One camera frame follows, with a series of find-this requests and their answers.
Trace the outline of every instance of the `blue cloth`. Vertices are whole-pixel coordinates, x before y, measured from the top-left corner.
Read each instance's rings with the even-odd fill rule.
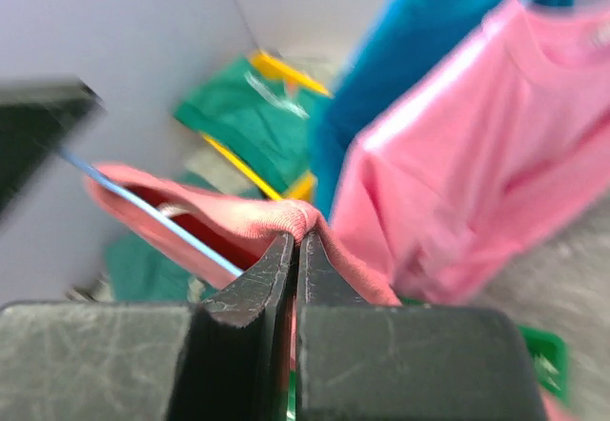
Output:
[[[356,136],[450,52],[502,0],[393,0],[353,69],[310,120],[315,205],[328,219],[346,151]],[[574,0],[536,0],[549,7]]]

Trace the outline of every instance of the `dark green cloth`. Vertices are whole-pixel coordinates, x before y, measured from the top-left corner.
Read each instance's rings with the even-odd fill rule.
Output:
[[[214,190],[210,183],[191,172],[178,181]],[[241,196],[263,198],[256,188]],[[215,293],[210,285],[182,269],[133,232],[108,245],[104,259],[112,293],[118,301],[196,301],[194,295],[202,300]]]
[[[264,78],[245,57],[193,90],[175,112],[192,130],[230,149],[279,193],[309,169],[309,114],[324,97],[286,94],[283,81]]]

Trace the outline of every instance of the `pink cloth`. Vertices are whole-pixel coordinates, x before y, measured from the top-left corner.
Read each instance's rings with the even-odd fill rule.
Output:
[[[102,165],[97,168],[114,183],[128,188],[151,205],[174,204],[186,209],[189,214],[176,216],[176,222],[216,250],[229,250],[222,253],[225,256],[231,253],[232,262],[244,270],[248,268],[245,264],[263,254],[278,232],[289,232],[300,242],[307,232],[317,231],[331,263],[364,299],[379,305],[401,305],[382,277],[348,253],[333,237],[319,211],[305,202],[246,200],[180,185],[127,166]],[[234,280],[232,275],[123,198],[90,178],[86,178],[86,188],[102,209],[188,271],[218,289],[225,288]],[[294,315],[292,343],[291,363],[294,367]],[[552,421],[569,420],[548,394],[543,393],[543,399]]]
[[[610,184],[608,19],[506,0],[356,138],[335,236],[399,294],[459,303],[567,225]]]

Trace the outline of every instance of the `gray floor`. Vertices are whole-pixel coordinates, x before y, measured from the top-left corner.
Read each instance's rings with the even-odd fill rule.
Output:
[[[475,300],[566,341],[571,407],[587,421],[610,419],[609,266],[610,195],[515,260]]]

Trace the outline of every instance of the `green plastic basket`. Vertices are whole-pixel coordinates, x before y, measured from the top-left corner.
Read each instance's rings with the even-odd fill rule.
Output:
[[[421,305],[421,302],[412,299],[401,299],[404,305]],[[568,349],[565,342],[557,335],[540,331],[538,329],[519,326],[525,339],[525,345],[534,360],[534,368],[539,383],[550,393],[555,395],[567,407],[569,403],[568,392]],[[287,421],[296,419],[296,374],[290,373],[290,387],[288,390]]]

